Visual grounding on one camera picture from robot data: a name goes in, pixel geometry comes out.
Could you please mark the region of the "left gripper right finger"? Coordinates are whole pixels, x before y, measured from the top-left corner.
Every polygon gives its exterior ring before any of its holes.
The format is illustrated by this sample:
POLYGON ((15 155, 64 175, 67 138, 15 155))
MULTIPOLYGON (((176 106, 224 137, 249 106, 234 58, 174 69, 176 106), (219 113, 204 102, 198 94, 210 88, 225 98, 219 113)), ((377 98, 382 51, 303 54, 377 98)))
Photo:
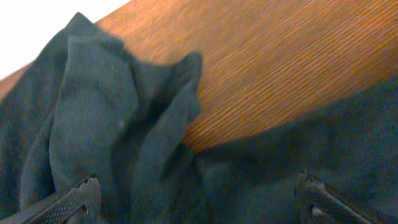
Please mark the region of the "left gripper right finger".
POLYGON ((378 218, 340 195, 327 182, 307 171, 298 174, 295 199, 300 222, 375 224, 378 218))

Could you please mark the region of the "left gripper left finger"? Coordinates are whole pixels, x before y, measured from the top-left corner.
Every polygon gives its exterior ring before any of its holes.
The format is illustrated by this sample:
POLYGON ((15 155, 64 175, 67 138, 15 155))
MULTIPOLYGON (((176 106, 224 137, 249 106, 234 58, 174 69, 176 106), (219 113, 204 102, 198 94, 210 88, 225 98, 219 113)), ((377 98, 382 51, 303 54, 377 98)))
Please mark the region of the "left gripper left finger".
POLYGON ((70 190, 55 192, 1 224, 94 224, 101 210, 101 187, 96 175, 79 181, 70 190))

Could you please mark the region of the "black Nike t-shirt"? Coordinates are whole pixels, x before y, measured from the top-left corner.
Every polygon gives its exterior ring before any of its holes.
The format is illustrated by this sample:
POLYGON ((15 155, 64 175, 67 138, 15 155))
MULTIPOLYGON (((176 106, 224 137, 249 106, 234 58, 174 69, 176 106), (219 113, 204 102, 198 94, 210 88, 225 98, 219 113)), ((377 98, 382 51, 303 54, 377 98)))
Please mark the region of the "black Nike t-shirt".
POLYGON ((90 174, 107 223, 298 223, 307 170, 397 215, 397 79, 194 153, 201 56, 136 60, 76 14, 1 102, 1 218, 90 174))

